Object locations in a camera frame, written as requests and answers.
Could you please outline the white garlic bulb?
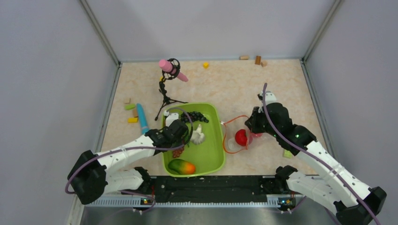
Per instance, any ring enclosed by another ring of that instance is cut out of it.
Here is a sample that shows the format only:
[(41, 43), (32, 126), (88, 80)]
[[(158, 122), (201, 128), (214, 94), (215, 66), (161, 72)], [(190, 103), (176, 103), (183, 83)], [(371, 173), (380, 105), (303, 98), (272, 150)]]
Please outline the white garlic bulb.
[(205, 141), (205, 134), (202, 132), (202, 125), (199, 124), (198, 127), (193, 131), (190, 141), (195, 144), (199, 145)]

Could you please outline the red tomato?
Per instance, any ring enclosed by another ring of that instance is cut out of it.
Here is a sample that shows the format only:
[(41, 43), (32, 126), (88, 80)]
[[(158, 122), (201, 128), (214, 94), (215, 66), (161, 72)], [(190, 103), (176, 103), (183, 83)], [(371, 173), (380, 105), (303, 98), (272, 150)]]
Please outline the red tomato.
[(240, 146), (246, 146), (248, 141), (246, 130), (240, 129), (235, 133), (235, 142)]

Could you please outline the clear zip top bag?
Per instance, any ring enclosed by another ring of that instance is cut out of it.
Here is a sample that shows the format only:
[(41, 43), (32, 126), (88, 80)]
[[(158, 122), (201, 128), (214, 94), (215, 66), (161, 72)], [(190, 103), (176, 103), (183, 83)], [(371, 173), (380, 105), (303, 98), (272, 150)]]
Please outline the clear zip top bag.
[(228, 121), (221, 121), (223, 128), (222, 147), (228, 154), (254, 149), (262, 146), (266, 141), (272, 141), (275, 136), (268, 133), (253, 133), (244, 122), (249, 119), (246, 115), (239, 115)]

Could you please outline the black grape bunch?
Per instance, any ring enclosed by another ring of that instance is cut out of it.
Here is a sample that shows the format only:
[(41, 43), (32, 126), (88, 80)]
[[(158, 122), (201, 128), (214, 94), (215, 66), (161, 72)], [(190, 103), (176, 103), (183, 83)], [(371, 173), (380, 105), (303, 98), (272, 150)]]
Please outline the black grape bunch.
[(209, 119), (204, 114), (197, 111), (188, 112), (188, 115), (186, 115), (185, 113), (181, 113), (180, 120), (184, 123), (190, 123), (196, 121), (209, 123)]

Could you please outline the green plastic tray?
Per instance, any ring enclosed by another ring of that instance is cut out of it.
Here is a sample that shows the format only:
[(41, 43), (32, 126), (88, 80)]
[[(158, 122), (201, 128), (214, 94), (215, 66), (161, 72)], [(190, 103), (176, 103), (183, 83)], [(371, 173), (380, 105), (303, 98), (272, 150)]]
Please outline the green plastic tray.
[(166, 173), (172, 177), (194, 177), (221, 170), (226, 162), (223, 150), (223, 132), (215, 106), (210, 103), (186, 103), (171, 107), (164, 113), (162, 123), (168, 125), (167, 116), (178, 118), (188, 127), (184, 147), (163, 155)]

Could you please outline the red grape bunch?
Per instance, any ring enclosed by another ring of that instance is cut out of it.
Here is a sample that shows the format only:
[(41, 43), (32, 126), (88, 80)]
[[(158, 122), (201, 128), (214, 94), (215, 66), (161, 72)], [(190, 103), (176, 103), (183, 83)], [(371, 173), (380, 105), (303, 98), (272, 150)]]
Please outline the red grape bunch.
[(184, 147), (181, 147), (179, 149), (173, 150), (172, 151), (172, 157), (173, 158), (179, 158), (182, 155), (183, 152), (184, 152)]

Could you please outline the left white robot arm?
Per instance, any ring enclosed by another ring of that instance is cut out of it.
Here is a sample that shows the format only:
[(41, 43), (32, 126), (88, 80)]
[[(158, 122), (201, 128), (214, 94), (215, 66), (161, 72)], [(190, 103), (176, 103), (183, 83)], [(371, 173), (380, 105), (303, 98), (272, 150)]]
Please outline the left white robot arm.
[(146, 170), (123, 168), (143, 158), (166, 151), (177, 150), (188, 143), (193, 125), (179, 119), (161, 129), (149, 129), (139, 138), (112, 150), (95, 153), (82, 152), (67, 176), (65, 192), (75, 194), (81, 204), (87, 205), (104, 194), (122, 190), (149, 191), (151, 182)]

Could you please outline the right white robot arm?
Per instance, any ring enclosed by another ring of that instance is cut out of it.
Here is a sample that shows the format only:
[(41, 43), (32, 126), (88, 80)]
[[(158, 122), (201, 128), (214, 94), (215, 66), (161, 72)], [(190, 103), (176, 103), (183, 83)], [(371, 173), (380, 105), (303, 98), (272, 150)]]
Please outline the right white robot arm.
[(321, 181), (292, 166), (279, 167), (275, 187), (281, 193), (298, 192), (334, 214), (342, 225), (368, 225), (380, 213), (386, 192), (357, 179), (334, 159), (306, 127), (292, 122), (286, 107), (270, 91), (258, 95), (261, 106), (253, 108), (245, 125), (253, 134), (267, 133), (293, 156), (317, 172)]

